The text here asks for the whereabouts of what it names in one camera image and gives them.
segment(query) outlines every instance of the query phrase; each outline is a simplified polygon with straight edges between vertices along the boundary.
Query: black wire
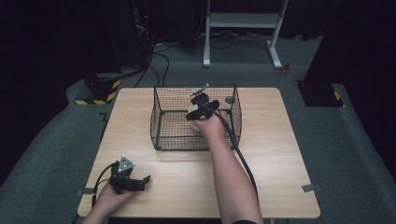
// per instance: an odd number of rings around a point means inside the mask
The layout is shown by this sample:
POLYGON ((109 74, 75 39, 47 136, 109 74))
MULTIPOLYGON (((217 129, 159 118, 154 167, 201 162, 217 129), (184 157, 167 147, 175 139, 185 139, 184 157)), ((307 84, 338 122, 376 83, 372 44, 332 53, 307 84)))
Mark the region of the black wire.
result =
POLYGON ((169 59, 168 59, 165 55, 163 55, 163 54, 161 54, 161 53, 152 53, 152 54, 160 55, 160 56, 164 57, 164 58, 166 59, 166 61, 168 62, 168 65, 166 65, 165 72, 163 72, 163 86, 164 86, 164 85, 165 85, 166 73, 168 72, 168 68, 169 68, 169 59))
POLYGON ((75 224, 77 222, 77 219, 79 218, 79 214, 77 213, 75 217, 73 218, 72 224, 75 224))
POLYGON ((136 71, 133 71, 133 72, 130 72, 130 73, 127 73, 127 74, 118 76, 118 77, 101 77, 100 80, 103 80, 103 81, 118 81, 118 80, 124 79, 124 78, 126 78, 126 77, 133 77, 133 76, 135 76, 135 75, 141 73, 142 71, 147 70, 148 67, 149 67, 149 66, 147 66, 147 67, 142 67, 142 68, 140 68, 140 69, 138 69, 138 70, 136 70, 136 71))
POLYGON ((98 191, 99 184, 102 183, 102 181, 100 181, 100 179, 102 178, 102 175, 103 175, 109 168, 111 168, 114 164, 115 164, 115 162, 109 164, 109 165, 105 168, 105 170, 102 171, 102 173, 99 175, 98 179, 96 180, 95 186, 93 187, 93 193, 92 193, 92 207, 93 207, 93 206, 95 205, 95 203, 96 203, 96 193, 97 193, 97 191, 98 191))
POLYGON ((109 178, 108 179, 104 179, 101 182, 99 182, 99 185, 102 184, 103 182, 107 181, 107 180, 109 180, 109 178))
POLYGON ((168 47, 166 48, 166 49, 162 49, 162 50, 156 50, 156 51, 153 51, 154 53, 160 53, 160 52, 164 52, 164 51, 166 51, 166 50, 168 50, 168 49, 170 49, 171 47, 172 47, 172 43, 171 42, 167 42, 167 43, 164 43, 164 44, 168 44, 168 47))
POLYGON ((203 106, 204 108, 208 109, 210 112, 212 112, 213 114, 215 114, 216 116, 218 116, 218 117, 221 119, 223 125, 224 125, 224 126, 226 127, 226 129, 227 129, 228 135, 230 136, 231 143, 233 144, 233 147, 234 147, 236 153, 238 154, 239 159, 241 160, 242 164, 243 164, 244 167, 245 167, 245 170, 247 171, 247 175, 248 175, 248 177, 250 178, 250 182, 251 182, 251 184, 253 185, 254 191, 256 192, 257 200, 259 200, 259 192, 257 191, 256 180, 254 179, 253 173, 251 173, 250 168, 248 167, 248 163, 246 162, 244 156, 242 155, 241 150, 239 149, 238 145, 236 144, 235 135, 234 135, 233 131, 231 130, 229 123, 227 122, 227 120, 225 120, 225 119, 221 116, 221 114, 219 114, 218 112, 214 111, 214 110, 211 109, 210 107, 208 107, 208 106, 206 106, 206 105, 203 105, 203 104, 201 104, 200 102, 196 102, 196 103, 197 103, 198 105, 201 105, 201 106, 203 106))
POLYGON ((149 61, 148 61, 148 65, 147 65, 147 67, 146 67, 146 69, 145 69, 145 71, 142 73, 142 75, 140 76, 140 78, 137 80, 137 82, 136 82, 136 84, 134 84, 134 88, 139 84, 139 82, 142 80, 142 78, 143 78, 143 76, 147 73, 147 71, 149 70, 149 67, 150 67, 150 65, 151 65, 151 61, 152 61, 152 56, 153 56, 153 52, 151 52, 151 56, 150 56, 150 58, 149 58, 149 61))
POLYGON ((259 43, 259 42, 267 40, 271 36, 268 35, 267 37, 265 37, 263 39, 260 39, 260 37, 262 37, 262 36, 261 35, 257 35, 256 37, 252 38, 251 40, 238 40, 238 37, 235 40, 236 43, 259 43))
POLYGON ((228 48, 230 48, 235 43, 235 37, 233 35, 227 35, 227 36, 230 36, 231 38, 224 39, 224 35, 222 35, 221 38, 223 38, 223 39, 219 39, 219 40, 220 41, 230 41, 231 40, 231 44, 229 44, 225 47, 217 47, 216 45, 213 44, 213 41, 210 41, 210 46, 213 47, 214 49, 228 49, 228 48))
POLYGON ((160 85, 160 75, 158 75, 157 69, 155 69, 153 66, 149 66, 149 69, 154 73, 155 77, 157 78, 157 85, 160 85))

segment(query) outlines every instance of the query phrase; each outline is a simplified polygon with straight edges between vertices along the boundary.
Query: human arm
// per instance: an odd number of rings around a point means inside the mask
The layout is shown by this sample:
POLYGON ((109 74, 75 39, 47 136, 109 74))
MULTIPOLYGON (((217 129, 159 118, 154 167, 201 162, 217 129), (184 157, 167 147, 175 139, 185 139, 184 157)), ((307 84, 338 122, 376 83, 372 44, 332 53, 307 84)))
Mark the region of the human arm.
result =
POLYGON ((227 134, 221 119, 212 115, 209 120, 195 120, 194 124, 209 145, 221 222, 245 219, 263 223, 256 192, 225 140, 227 134))
POLYGON ((134 191, 125 191, 122 194, 118 194, 110 184, 106 183, 96 200, 95 206, 84 218, 82 224, 104 223, 111 213, 135 194, 136 192, 134 191))

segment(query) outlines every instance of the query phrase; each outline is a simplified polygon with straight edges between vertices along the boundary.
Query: human hand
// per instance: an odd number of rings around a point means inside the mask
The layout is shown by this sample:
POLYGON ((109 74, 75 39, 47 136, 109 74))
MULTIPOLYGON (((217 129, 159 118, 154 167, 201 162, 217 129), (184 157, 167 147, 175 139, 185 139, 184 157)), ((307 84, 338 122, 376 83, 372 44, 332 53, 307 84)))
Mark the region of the human hand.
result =
POLYGON ((111 213, 135 194, 135 191, 124 191, 122 194, 118 194, 107 182, 100 192, 95 206, 82 223, 103 223, 111 213))
MULTIPOLYGON (((216 112, 220 113, 220 115, 225 118, 226 116, 225 111, 219 112, 217 110, 216 112)), ((194 124, 200 129, 201 133, 203 134, 204 138, 207 141, 212 139, 224 140, 225 137, 227 136, 227 133, 224 128, 224 124, 222 123, 221 119, 215 114, 212 114, 212 116, 205 121, 196 119, 194 121, 194 124)))

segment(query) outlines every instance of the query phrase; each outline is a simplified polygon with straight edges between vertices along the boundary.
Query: wooden table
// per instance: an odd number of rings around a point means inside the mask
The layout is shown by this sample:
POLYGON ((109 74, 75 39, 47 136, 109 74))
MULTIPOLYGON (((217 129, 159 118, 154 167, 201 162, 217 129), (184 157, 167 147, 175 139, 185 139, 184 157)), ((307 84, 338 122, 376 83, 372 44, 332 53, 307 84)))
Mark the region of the wooden table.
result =
MULTIPOLYGON (((151 175, 151 180, 113 217, 219 217, 209 152, 154 149, 149 133, 153 92, 120 90, 86 187, 93 188, 99 174, 125 156, 136 164, 133 178, 151 175)), ((279 90, 238 88, 238 94, 243 125, 239 147, 256 179, 262 215, 318 217, 315 193, 302 189, 311 182, 279 90)), ((91 199, 83 195, 80 216, 91 211, 91 199)))

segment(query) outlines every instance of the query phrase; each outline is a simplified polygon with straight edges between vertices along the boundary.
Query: black curtain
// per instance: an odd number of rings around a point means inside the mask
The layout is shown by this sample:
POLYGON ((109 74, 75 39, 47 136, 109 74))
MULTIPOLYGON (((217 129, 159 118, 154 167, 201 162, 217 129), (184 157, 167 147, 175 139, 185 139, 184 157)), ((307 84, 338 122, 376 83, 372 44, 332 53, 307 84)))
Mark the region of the black curtain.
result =
POLYGON ((304 83, 346 87, 365 131, 396 179, 395 10, 395 1, 341 1, 304 83))
POLYGON ((289 0, 279 36, 304 40, 325 35, 341 0, 289 0))
POLYGON ((0 6, 0 185, 40 130, 67 106, 66 89, 81 79, 61 41, 63 13, 60 0, 0 6))

